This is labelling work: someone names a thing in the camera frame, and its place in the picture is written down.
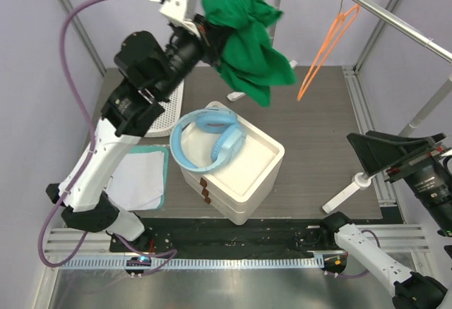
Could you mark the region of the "green t shirt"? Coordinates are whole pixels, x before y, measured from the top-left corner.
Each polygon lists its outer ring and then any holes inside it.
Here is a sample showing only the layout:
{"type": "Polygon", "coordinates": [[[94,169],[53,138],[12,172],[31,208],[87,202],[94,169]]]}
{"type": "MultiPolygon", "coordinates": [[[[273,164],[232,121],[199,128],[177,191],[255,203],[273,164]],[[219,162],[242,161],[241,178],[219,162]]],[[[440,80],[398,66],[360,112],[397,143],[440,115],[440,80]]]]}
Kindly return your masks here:
{"type": "Polygon", "coordinates": [[[283,11],[266,0],[201,0],[207,21],[233,29],[216,66],[220,77],[236,92],[269,107],[271,88],[296,83],[290,62],[277,51],[268,28],[283,11]]]}

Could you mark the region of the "orange clothes hanger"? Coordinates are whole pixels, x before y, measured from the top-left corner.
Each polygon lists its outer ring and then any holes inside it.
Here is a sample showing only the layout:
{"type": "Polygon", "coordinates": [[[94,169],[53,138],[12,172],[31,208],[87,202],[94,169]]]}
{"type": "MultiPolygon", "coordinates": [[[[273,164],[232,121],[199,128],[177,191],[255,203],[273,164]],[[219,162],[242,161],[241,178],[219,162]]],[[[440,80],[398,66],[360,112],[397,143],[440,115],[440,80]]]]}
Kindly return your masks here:
{"type": "Polygon", "coordinates": [[[329,31],[323,41],[323,44],[317,52],[316,57],[314,58],[307,74],[302,81],[299,92],[297,94],[297,101],[300,101],[303,98],[320,68],[324,65],[326,59],[329,57],[345,32],[350,28],[351,24],[353,24],[360,12],[361,6],[359,4],[355,4],[348,11],[344,11],[343,2],[344,0],[340,1],[338,14],[331,24],[329,31]]]}

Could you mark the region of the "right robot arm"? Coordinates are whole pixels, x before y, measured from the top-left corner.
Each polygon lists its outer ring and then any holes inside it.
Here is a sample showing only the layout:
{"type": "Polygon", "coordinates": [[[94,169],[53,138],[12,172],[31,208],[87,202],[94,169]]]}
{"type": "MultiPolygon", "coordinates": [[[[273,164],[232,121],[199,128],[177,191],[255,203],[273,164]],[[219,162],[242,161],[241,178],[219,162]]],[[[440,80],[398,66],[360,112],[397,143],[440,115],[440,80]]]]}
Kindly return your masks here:
{"type": "MultiPolygon", "coordinates": [[[[386,181],[403,180],[420,201],[443,237],[451,237],[451,147],[446,135],[409,138],[377,131],[350,133],[351,144],[364,173],[386,175],[386,181]]],[[[416,229],[385,229],[387,246],[378,247],[342,212],[330,213],[319,224],[319,240],[328,250],[343,250],[353,256],[389,293],[394,308],[450,308],[451,287],[432,276],[406,267],[390,256],[394,248],[415,252],[421,248],[416,229]]]]}

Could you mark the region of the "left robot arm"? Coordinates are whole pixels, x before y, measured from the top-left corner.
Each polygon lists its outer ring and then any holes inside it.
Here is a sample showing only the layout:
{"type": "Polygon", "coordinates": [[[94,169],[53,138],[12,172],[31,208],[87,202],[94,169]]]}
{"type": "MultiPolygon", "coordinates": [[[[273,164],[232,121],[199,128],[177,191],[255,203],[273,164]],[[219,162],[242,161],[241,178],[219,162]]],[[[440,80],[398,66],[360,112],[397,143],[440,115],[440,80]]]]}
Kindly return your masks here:
{"type": "Polygon", "coordinates": [[[170,24],[173,33],[161,47],[148,31],[130,34],[114,62],[123,76],[103,108],[93,140],[68,177],[47,186],[49,199],[63,207],[61,217],[72,228],[108,231],[126,239],[136,252],[150,244],[140,217],[114,203],[104,190],[114,170],[164,113],[163,103],[199,61],[216,65],[231,27],[214,25],[197,14],[194,31],[170,24]]]}

